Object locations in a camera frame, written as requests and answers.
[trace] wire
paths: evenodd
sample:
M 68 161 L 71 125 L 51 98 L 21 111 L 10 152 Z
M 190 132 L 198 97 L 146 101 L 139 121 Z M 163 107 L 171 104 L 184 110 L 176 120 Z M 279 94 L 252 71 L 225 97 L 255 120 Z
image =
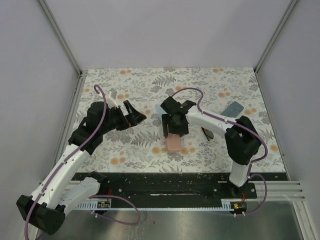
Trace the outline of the wire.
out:
M 59 172 L 59 170 L 63 167 L 63 165 L 65 165 L 65 163 L 68 162 L 68 160 L 76 153 L 78 152 L 80 149 L 83 148 L 83 146 L 85 146 L 93 137 L 94 135 L 97 133 L 97 131 L 99 130 L 99 128 L 101 127 L 102 123 L 104 122 L 106 113 L 107 113 L 107 109 L 108 109 L 108 104 L 107 104 L 107 99 L 105 96 L 104 91 L 102 90 L 102 88 L 98 85 L 95 84 L 93 86 L 95 92 L 97 94 L 101 93 L 102 97 L 103 97 L 103 113 L 102 113 L 102 117 L 100 119 L 99 124 L 96 126 L 95 130 L 93 131 L 93 133 L 79 146 L 77 147 L 72 153 L 70 153 L 63 161 L 64 163 L 61 163 L 58 165 L 58 167 L 55 169 L 55 171 L 51 174 L 51 176 L 48 178 L 48 180 L 46 181 L 46 183 L 44 184 L 43 188 L 41 189 L 41 193 L 39 193 L 39 195 L 36 197 L 36 199 L 34 200 L 27 216 L 25 219 L 25 224 L 24 224 L 24 238 L 25 240 L 30 240 L 29 236 L 28 236 L 28 227 L 29 227 L 29 221 L 30 221 L 30 217 L 31 214 L 33 212 L 33 210 L 35 209 L 38 201 L 40 200 L 41 196 L 44 194 L 44 191 L 46 190 L 47 186 L 51 183 L 52 179 L 55 177 L 55 175 Z
M 127 204 L 129 204 L 131 207 L 134 208 L 134 210 L 136 211 L 136 213 L 138 214 L 138 220 L 135 221 L 135 222 L 124 222 L 124 221 L 119 221 L 117 219 L 114 219 L 112 217 L 109 217 L 109 216 L 103 216 L 103 215 L 100 215 L 100 214 L 97 214 L 97 216 L 103 218 L 103 219 L 107 219 L 107 220 L 111 220 L 111 221 L 114 221 L 118 224 L 123 224 L 123 225 L 129 225 L 129 226 L 136 226 L 140 223 L 141 221 L 141 214 L 140 214 L 140 211 L 138 210 L 138 208 L 132 203 L 130 202 L 129 200 L 121 197 L 121 196 L 113 196 L 113 195 L 94 195 L 94 196 L 91 196 L 89 197 L 90 199 L 92 198 L 113 198 L 113 199 L 120 199 L 122 201 L 125 201 Z
M 260 210 L 263 208 L 263 206 L 265 205 L 266 199 L 267 199 L 267 195 L 268 195 L 267 182 L 266 182 L 265 178 L 264 178 L 261 174 L 259 174 L 259 173 L 254 173 L 254 174 L 252 174 L 252 175 L 249 177 L 249 179 L 251 179 L 251 178 L 254 177 L 254 176 L 260 177 L 260 178 L 262 179 L 263 184 L 264 184 L 264 189 L 265 189 L 265 190 L 264 190 L 263 200 L 262 200 L 261 204 L 260 204 L 255 210 L 252 210 L 252 211 L 247 212 L 247 213 L 245 213 L 245 214 L 236 214 L 236 215 L 232 214 L 231 212 L 228 213 L 228 214 L 224 214 L 224 213 L 219 213 L 219 212 L 213 211 L 213 212 L 211 212 L 211 213 L 212 213 L 212 214 L 215 214 L 215 215 L 219 215 L 219 216 L 245 217 L 245 216 L 251 216 L 251 215 L 257 213 L 258 211 L 260 211 Z
M 252 215 L 252 214 L 255 214 L 255 213 L 258 212 L 260 209 L 262 209 L 262 207 L 263 207 L 263 206 L 265 205 L 265 203 L 266 203 L 266 199 L 267 199 L 267 195 L 268 195 L 267 182 L 266 182 L 265 178 L 264 178 L 261 174 L 259 174 L 259 173 L 254 173 L 254 174 L 252 174 L 252 175 L 250 176 L 250 179 L 251 179 L 252 177 L 254 177 L 254 176 L 257 176 L 257 177 L 261 178 L 262 181 L 263 181 L 263 184 L 264 184 L 264 197 L 263 197 L 263 200 L 262 200 L 260 206 L 258 206 L 255 210 L 246 213 L 246 214 L 245 214 L 246 216 L 250 216 L 250 215 Z
M 181 91 L 184 91 L 184 90 L 195 90 L 195 91 L 198 91 L 198 92 L 201 94 L 201 97 L 200 97 L 200 99 L 198 100 L 198 102 L 197 102 L 197 104 L 196 104 L 198 110 L 199 110 L 201 113 L 203 113 L 203 114 L 205 114 L 205 115 L 207 115 L 207 116 L 209 116 L 209 117 L 211 117 L 211 118 L 214 118 L 214 119 L 220 120 L 220 121 L 222 121 L 222 122 L 225 122 L 225 119 L 224 119 L 224 118 L 219 117 L 219 116 L 216 116 L 216 115 L 211 114 L 211 113 L 208 113 L 208 112 L 203 111 L 203 110 L 201 109 L 201 107 L 200 107 L 200 102 L 201 102 L 201 100 L 204 98 L 204 93 L 203 93 L 200 89 L 198 89 L 198 88 L 195 88 L 195 87 L 186 87 L 186 88 L 183 88 L 183 89 L 180 89 L 180 90 L 176 91 L 174 94 L 171 95 L 171 97 L 173 97 L 173 96 L 176 95 L 177 93 L 180 93 Z M 249 168 L 248 168 L 248 172 L 247 172 L 247 174 L 246 174 L 246 176 L 249 178 L 249 176 L 250 176 L 250 171 L 251 171 L 251 168 L 252 168 L 252 164 L 255 163 L 255 162 L 257 162 L 257 161 L 260 161 L 260 160 L 262 160 L 262 159 L 265 159 L 265 158 L 267 157 L 267 155 L 268 155 L 268 147 L 267 147 L 267 144 L 265 143 L 265 141 L 264 141 L 257 133 L 255 133 L 255 132 L 252 131 L 251 129 L 249 129 L 249 128 L 245 127 L 245 126 L 242 126 L 241 124 L 239 124 L 239 123 L 237 123 L 237 122 L 235 122 L 235 121 L 227 120 L 226 123 L 228 123 L 228 124 L 233 124 L 233 125 L 235 125 L 235 126 L 237 126 L 237 127 L 239 127 L 239 128 L 242 128 L 242 129 L 246 130 L 246 131 L 249 132 L 250 134 L 254 135 L 254 136 L 262 143 L 262 145 L 263 145 L 263 147 L 264 147 L 264 155 L 261 156 L 261 157 L 259 157 L 259 158 L 257 158 L 257 159 L 254 159 L 254 160 L 252 160 L 252 161 L 250 162 L 250 165 L 249 165 Z
M 246 201 L 246 198 L 247 198 L 247 194 L 246 194 L 246 192 L 244 192 L 242 195 L 242 199 L 241 199 L 242 204 Z

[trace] sunglasses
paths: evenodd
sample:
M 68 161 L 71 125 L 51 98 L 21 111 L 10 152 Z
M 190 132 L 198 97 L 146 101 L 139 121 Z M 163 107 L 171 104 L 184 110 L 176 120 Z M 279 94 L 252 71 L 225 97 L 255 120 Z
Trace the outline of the sunglasses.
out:
M 203 128 L 203 127 L 202 127 L 202 131 L 203 131 L 206 139 L 208 139 L 208 141 L 214 139 L 214 133 L 212 131 L 209 131 L 209 130 Z

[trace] floral tablecloth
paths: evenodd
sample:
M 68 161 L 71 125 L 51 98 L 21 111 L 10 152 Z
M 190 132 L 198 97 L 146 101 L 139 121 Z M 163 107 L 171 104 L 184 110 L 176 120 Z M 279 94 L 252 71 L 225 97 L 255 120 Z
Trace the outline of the floral tablecloth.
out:
M 251 67 L 181 67 L 181 68 L 92 68 L 87 72 L 83 93 L 73 129 L 77 128 L 94 101 L 102 101 L 94 89 L 99 84 L 105 92 L 117 91 L 117 102 L 126 113 L 122 102 L 130 103 L 147 116 L 138 126 L 124 131 L 111 131 L 103 143 L 79 168 L 79 172 L 230 172 L 230 159 L 225 140 L 217 134 L 208 141 L 198 126 L 189 126 L 189 134 L 181 138 L 182 150 L 168 153 L 160 132 L 161 121 L 155 105 L 175 91 L 185 87 L 204 92 L 204 110 L 221 113 L 237 101 L 260 136 L 266 141 L 269 154 L 255 163 L 253 172 L 284 172 L 267 110 Z M 186 90 L 175 98 L 180 102 L 196 102 L 199 93 Z M 261 146 L 258 154 L 264 154 Z

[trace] table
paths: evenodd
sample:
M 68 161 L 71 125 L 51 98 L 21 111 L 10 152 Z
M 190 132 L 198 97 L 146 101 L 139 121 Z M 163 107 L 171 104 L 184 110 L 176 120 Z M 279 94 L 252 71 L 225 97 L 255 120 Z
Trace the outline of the table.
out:
M 267 143 L 266 159 L 253 164 L 252 172 L 285 172 L 262 94 L 252 67 L 165 67 L 165 68 L 91 68 L 87 72 L 79 107 L 73 124 L 76 129 L 94 101 L 102 101 L 93 89 L 99 84 L 105 92 L 117 91 L 117 102 L 130 103 L 147 116 L 138 126 L 124 131 L 111 131 L 103 143 L 79 168 L 78 172 L 230 172 L 230 159 L 225 140 L 217 134 L 208 141 L 198 126 L 190 126 L 181 138 L 182 150 L 168 153 L 160 133 L 161 121 L 155 105 L 175 91 L 186 87 L 204 92 L 204 110 L 221 113 L 237 101 L 259 135 Z M 186 90 L 175 98 L 180 102 L 198 101 L 196 91 Z M 264 154 L 260 147 L 257 157 Z

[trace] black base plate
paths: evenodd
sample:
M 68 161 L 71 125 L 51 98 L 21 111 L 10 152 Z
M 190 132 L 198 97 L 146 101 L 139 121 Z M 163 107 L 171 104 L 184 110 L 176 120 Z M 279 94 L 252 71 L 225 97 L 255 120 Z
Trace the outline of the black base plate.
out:
M 241 199 L 244 191 L 247 199 L 257 198 L 256 191 L 251 190 L 255 189 L 253 183 L 238 188 L 238 192 L 226 190 L 230 183 L 220 181 L 227 181 L 229 173 L 100 173 L 108 177 L 112 195 L 129 199 L 138 208 L 218 208 L 222 206 L 221 199 Z M 81 181 L 86 174 L 76 173 L 72 180 Z M 287 180 L 285 173 L 263 176 L 267 181 Z M 111 207 L 130 206 L 113 199 Z

